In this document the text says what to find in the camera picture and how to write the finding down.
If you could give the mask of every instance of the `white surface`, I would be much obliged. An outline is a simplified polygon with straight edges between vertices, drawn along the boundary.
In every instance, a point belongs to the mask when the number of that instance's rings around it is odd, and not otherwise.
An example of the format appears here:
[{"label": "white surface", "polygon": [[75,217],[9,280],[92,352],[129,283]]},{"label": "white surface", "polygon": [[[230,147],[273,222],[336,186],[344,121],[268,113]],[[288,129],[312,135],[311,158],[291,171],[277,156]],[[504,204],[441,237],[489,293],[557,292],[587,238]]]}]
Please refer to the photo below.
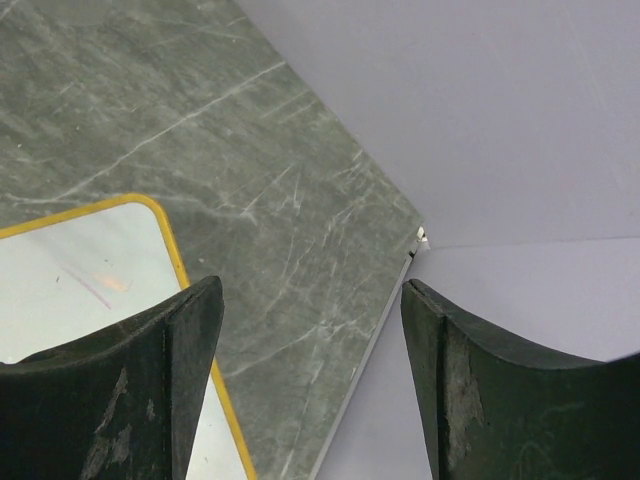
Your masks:
[{"label": "white surface", "polygon": [[433,247],[640,235],[640,2],[238,3]]},{"label": "white surface", "polygon": [[[0,285],[0,361],[7,363],[180,291],[156,218],[137,203],[1,239]],[[247,478],[211,380],[187,478]]]},{"label": "white surface", "polygon": [[[640,350],[640,239],[433,250],[407,278],[565,352],[611,360]],[[431,478],[398,304],[318,478]]]}]

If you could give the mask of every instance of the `white vein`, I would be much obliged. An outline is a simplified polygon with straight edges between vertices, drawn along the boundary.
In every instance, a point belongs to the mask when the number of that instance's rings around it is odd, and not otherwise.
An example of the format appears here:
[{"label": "white vein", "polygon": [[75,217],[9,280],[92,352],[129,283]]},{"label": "white vein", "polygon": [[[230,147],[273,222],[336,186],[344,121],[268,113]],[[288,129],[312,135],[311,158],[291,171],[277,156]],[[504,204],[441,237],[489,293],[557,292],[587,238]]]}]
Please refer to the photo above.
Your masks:
[{"label": "white vein", "polygon": [[236,18],[235,20],[227,23],[227,27],[230,27],[231,25],[235,25],[238,22],[241,22],[242,20],[245,20],[247,17],[240,17],[240,18]]},{"label": "white vein", "polygon": [[292,168],[293,168],[293,165],[289,165],[287,168],[285,168],[280,175],[274,178],[269,185],[267,185],[253,200],[251,200],[251,202],[246,207],[244,207],[240,215],[242,216],[242,215],[251,213],[251,208],[256,204],[256,202],[260,199],[260,197],[262,197],[262,195],[264,195],[267,190],[269,190],[271,187],[276,185],[282,179],[282,177],[284,177],[287,174],[287,172]]},{"label": "white vein", "polygon": [[302,409],[302,413],[300,414],[300,421],[298,422],[298,429],[296,431],[296,435],[293,438],[291,451],[289,452],[289,455],[287,455],[287,461],[284,463],[284,466],[282,467],[282,471],[280,472],[280,480],[283,480],[284,478],[286,478],[287,473],[289,472],[289,467],[291,466],[291,460],[293,460],[293,454],[296,451],[296,446],[298,445],[298,439],[300,438],[300,432],[302,432],[302,425],[303,425],[302,420],[304,419],[304,416],[307,413],[310,400],[311,400],[310,392],[307,392],[307,399],[304,402],[304,407]]},{"label": "white vein", "polygon": [[259,73],[255,74],[255,75],[245,79],[244,81],[238,83],[234,87],[231,87],[229,90],[227,90],[225,93],[223,93],[219,97],[214,98],[209,103],[207,103],[204,106],[198,108],[197,110],[194,110],[191,113],[188,113],[187,115],[182,117],[177,122],[169,125],[167,128],[165,128],[165,129],[159,131],[158,133],[150,136],[149,138],[146,138],[145,140],[141,141],[136,146],[134,146],[131,150],[129,150],[127,153],[125,153],[124,155],[118,157],[113,163],[111,163],[111,165],[99,170],[98,172],[96,172],[93,175],[85,178],[84,180],[80,181],[79,183],[77,183],[73,187],[65,190],[62,193],[59,193],[58,195],[55,195],[55,196],[49,197],[49,198],[41,198],[41,199],[39,199],[39,198],[21,198],[21,197],[16,197],[16,196],[12,195],[11,198],[14,199],[14,200],[19,200],[19,201],[21,201],[23,203],[41,204],[41,203],[56,202],[56,201],[61,200],[61,199],[65,198],[65,197],[68,197],[69,195],[77,193],[77,192],[81,191],[83,188],[85,188],[87,185],[91,184],[97,178],[100,178],[103,175],[106,175],[106,174],[110,173],[112,170],[114,170],[116,167],[118,167],[122,162],[124,162],[127,158],[129,158],[131,155],[136,153],[138,150],[140,150],[144,146],[156,141],[160,137],[166,135],[167,133],[169,133],[172,130],[176,129],[177,127],[181,126],[183,123],[198,117],[199,115],[201,115],[202,113],[206,112],[207,110],[209,110],[214,105],[222,102],[223,100],[226,100],[227,98],[229,98],[229,97],[231,97],[233,95],[237,95],[238,93],[242,92],[247,87],[249,87],[253,82],[258,80],[263,75],[266,75],[267,73],[270,73],[270,72],[272,72],[274,70],[277,70],[278,68],[281,68],[284,65],[286,65],[286,62],[284,60],[280,61],[280,62],[270,66],[269,68],[266,68],[266,69],[262,70],[261,72],[259,72]]},{"label": "white vein", "polygon": [[[298,271],[298,269],[300,268],[300,262],[302,261],[302,259],[304,257],[306,257],[309,252],[311,251],[311,249],[316,245],[316,240],[312,240],[309,244],[309,247],[302,252],[302,255],[300,255],[298,257],[298,259],[295,262],[295,266],[293,268],[293,270],[291,271],[291,273],[289,273],[286,278],[284,278],[282,284],[280,285],[280,289],[278,290],[278,294],[273,296],[273,300],[271,300],[271,302],[269,302],[265,309],[264,309],[264,314],[267,315],[282,299],[282,297],[284,296],[284,294],[286,292],[288,292],[289,290],[293,290],[295,288],[295,286],[291,285],[291,280],[293,279],[294,275],[296,274],[296,272]],[[288,258],[287,259],[287,265],[285,267],[284,270],[284,274],[287,273],[287,270],[289,268],[289,264],[291,263],[291,259]]]},{"label": "white vein", "polygon": [[356,154],[353,156],[353,158],[351,159],[351,162],[355,162],[358,158],[360,158],[360,155],[362,155],[363,150],[360,149],[356,152]]},{"label": "white vein", "polygon": [[4,20],[4,17],[9,14],[9,12],[18,4],[19,1],[20,0],[13,0],[13,2],[11,2],[9,6],[2,11],[2,13],[0,13],[0,21]]},{"label": "white vein", "polygon": [[289,243],[289,253],[287,254],[287,261],[284,263],[284,268],[282,269],[282,275],[280,276],[280,278],[284,278],[287,270],[289,270],[289,263],[291,263],[291,253],[293,252],[293,241],[295,240],[297,233],[298,229],[296,228],[293,232],[293,235],[291,235],[291,243]]},{"label": "white vein", "polygon": [[225,378],[233,378],[233,377],[235,377],[237,375],[240,375],[243,372],[246,372],[250,368],[255,367],[256,365],[260,365],[261,363],[269,360],[270,358],[275,357],[278,353],[280,353],[280,352],[286,350],[287,348],[290,348],[293,345],[296,345],[297,343],[300,343],[300,342],[306,340],[307,338],[309,338],[312,334],[314,334],[316,332],[317,328],[318,328],[317,326],[314,326],[311,330],[309,330],[304,335],[301,335],[300,337],[296,338],[295,340],[292,340],[291,342],[287,343],[286,345],[283,345],[282,347],[277,348],[273,352],[270,352],[269,354],[264,355],[264,356],[258,358],[257,360],[254,360],[253,362],[250,362],[250,363],[247,363],[245,365],[242,365],[241,367],[237,368],[233,372],[225,373],[225,375],[224,375]]},{"label": "white vein", "polygon": [[282,108],[286,107],[287,105],[289,105],[291,102],[296,101],[298,98],[300,98],[301,96],[305,95],[306,93],[309,93],[307,91],[304,92],[300,92],[299,94],[285,100],[284,102],[282,102],[280,105],[272,108],[271,110],[267,110],[265,113],[263,113],[260,118],[265,118],[268,117],[269,115],[276,113],[278,111],[280,111]]},{"label": "white vein", "polygon": [[318,366],[315,368],[314,372],[313,372],[313,377],[311,378],[311,385],[313,385],[314,383],[316,383],[316,380],[318,379],[318,377],[320,376],[320,372],[322,371],[322,368],[324,367],[324,360],[322,360]]},{"label": "white vein", "polygon": [[288,122],[289,120],[291,120],[294,117],[297,117],[298,115],[300,115],[302,112],[310,109],[311,107],[313,107],[316,104],[317,100],[314,100],[313,102],[311,102],[309,105],[306,105],[298,110],[296,110],[295,112],[293,112],[291,115],[287,115],[286,117],[284,117],[282,120],[280,120],[278,123],[283,124],[285,122]]},{"label": "white vein", "polygon": [[63,93],[65,93],[67,90],[69,90],[71,87],[73,87],[75,84],[74,82],[69,83],[68,85],[65,85],[62,90],[60,90],[60,92],[58,93],[58,95],[62,95]]},{"label": "white vein", "polygon": [[150,48],[159,47],[160,45],[166,45],[168,43],[177,42],[178,40],[182,40],[183,38],[189,37],[191,35],[195,35],[196,33],[205,33],[207,35],[213,35],[214,37],[231,38],[233,40],[246,40],[245,37],[241,37],[239,35],[232,35],[230,33],[222,33],[222,32],[219,32],[217,30],[214,30],[211,26],[206,25],[204,27],[196,28],[195,30],[192,30],[190,32],[182,33],[180,35],[176,35],[175,37],[167,38],[166,40],[162,40],[162,41],[157,42],[157,43],[152,43],[151,45],[147,46],[146,48],[150,49]]}]

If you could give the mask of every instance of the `light gray background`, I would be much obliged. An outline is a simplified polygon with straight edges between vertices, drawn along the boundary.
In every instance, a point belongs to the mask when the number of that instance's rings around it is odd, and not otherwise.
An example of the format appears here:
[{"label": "light gray background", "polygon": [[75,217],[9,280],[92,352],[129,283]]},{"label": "light gray background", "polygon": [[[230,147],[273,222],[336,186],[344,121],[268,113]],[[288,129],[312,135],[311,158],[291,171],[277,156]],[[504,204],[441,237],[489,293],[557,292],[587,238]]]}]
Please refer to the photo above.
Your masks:
[{"label": "light gray background", "polygon": [[[408,277],[565,352],[611,360],[640,347],[640,239],[440,249],[418,256]],[[431,478],[399,302],[318,478]]]},{"label": "light gray background", "polygon": [[639,2],[238,3],[432,246],[640,234]]}]

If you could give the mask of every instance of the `gray marble surface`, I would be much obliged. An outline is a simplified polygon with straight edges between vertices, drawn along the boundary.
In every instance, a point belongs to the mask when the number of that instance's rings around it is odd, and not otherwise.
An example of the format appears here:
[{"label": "gray marble surface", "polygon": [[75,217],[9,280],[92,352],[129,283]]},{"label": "gray marble surface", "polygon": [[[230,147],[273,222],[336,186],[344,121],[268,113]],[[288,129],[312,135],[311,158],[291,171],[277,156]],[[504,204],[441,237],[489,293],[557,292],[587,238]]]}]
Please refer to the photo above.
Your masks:
[{"label": "gray marble surface", "polygon": [[233,3],[0,0],[0,226],[129,191],[222,277],[260,478],[307,478],[419,215]]}]

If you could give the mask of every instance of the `white wall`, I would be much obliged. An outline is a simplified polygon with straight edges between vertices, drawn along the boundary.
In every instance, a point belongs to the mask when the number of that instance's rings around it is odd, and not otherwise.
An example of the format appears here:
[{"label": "white wall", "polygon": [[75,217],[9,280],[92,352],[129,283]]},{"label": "white wall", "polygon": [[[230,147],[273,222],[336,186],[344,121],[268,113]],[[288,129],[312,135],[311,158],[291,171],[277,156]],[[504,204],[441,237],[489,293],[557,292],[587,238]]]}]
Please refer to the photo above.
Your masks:
[{"label": "white wall", "polygon": [[640,2],[238,1],[433,246],[640,235]]}]

